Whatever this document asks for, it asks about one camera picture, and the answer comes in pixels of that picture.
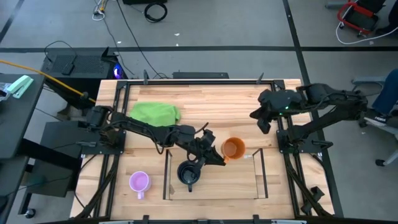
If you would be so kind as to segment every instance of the purple cup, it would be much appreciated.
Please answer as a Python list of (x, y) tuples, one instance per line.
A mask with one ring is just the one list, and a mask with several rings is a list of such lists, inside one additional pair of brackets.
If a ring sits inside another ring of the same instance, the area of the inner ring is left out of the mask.
[(131, 190), (138, 193), (138, 199), (144, 199), (144, 192), (150, 188), (150, 178), (143, 171), (137, 171), (130, 177)]

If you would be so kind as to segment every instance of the blue light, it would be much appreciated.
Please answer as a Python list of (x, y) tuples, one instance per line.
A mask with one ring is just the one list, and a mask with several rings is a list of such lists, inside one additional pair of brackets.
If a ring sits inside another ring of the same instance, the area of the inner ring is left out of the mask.
[(113, 67), (113, 76), (116, 79), (123, 79), (123, 69), (122, 66), (120, 66), (119, 63), (117, 63), (114, 67)]

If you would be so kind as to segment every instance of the green cloth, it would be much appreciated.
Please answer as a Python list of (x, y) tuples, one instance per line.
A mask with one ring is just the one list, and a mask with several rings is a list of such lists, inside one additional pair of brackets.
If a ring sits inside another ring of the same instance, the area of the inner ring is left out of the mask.
[(155, 127), (170, 126), (180, 119), (180, 111), (167, 103), (137, 102), (130, 117)]

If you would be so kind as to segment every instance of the concrete floor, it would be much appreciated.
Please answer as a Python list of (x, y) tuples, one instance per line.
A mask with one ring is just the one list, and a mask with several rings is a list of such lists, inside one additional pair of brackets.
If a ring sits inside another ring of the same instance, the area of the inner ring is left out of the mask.
[[(6, 24), (18, 2), (0, 1), (0, 29)], [(289, 0), (292, 17), (302, 47), (342, 47), (335, 38), (336, 11), (323, 7), (324, 0)], [(379, 26), (387, 23), (394, 0), (379, 13)], [(0, 52), (10, 48), (28, 48), (35, 53), (0, 53), (0, 58), (40, 69), (44, 54), (37, 53), (55, 40), (72, 47), (114, 47), (105, 24), (91, 20), (94, 1), (28, 0), (16, 14)], [(148, 23), (130, 6), (121, 5), (141, 47), (183, 46), (270, 46), (291, 47), (285, 51), (267, 48), (256, 50), (215, 50), (146, 52), (158, 70), (171, 75), (178, 70), (189, 72), (228, 72), (231, 78), (302, 78), (294, 42), (281, 0), (169, 0), (169, 14), (163, 22)], [(106, 21), (120, 42), (119, 47), (136, 47), (120, 15), (116, 2), (110, 0)], [(339, 30), (347, 42), (357, 40), (349, 29)], [(358, 76), (385, 76), (397, 68), (398, 52), (375, 52), (370, 47), (397, 46), (398, 39), (385, 37), (359, 46), (369, 51), (329, 52), (323, 49), (304, 51), (304, 62), (311, 82), (334, 88), (351, 89), (350, 80)], [(66, 47), (55, 44), (53, 47)], [(140, 77), (143, 69), (153, 77), (139, 52), (122, 52), (126, 65)], [(1, 73), (30, 73), (0, 65)], [(66, 103), (56, 94), (43, 91), (37, 107), (55, 115)], [(25, 137), (40, 142), (46, 122), (52, 117), (36, 110)], [(355, 122), (340, 122), (324, 130), (341, 206), (345, 217), (398, 221), (398, 161), (377, 167), (374, 160), (386, 158), (397, 147), (390, 134), (373, 127), (360, 129)], [(65, 220), (69, 216), (73, 195), (54, 198), (35, 195), (30, 206), (37, 209), (31, 220), (16, 215), (23, 190), (17, 196), (8, 223), (41, 223)]]

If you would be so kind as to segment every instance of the orange cup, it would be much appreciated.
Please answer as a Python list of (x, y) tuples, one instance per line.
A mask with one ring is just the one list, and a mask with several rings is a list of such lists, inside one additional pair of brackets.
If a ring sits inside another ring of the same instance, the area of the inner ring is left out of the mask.
[(240, 138), (232, 137), (221, 145), (221, 153), (224, 155), (224, 162), (227, 163), (230, 159), (240, 159), (243, 157), (246, 148), (244, 142)]

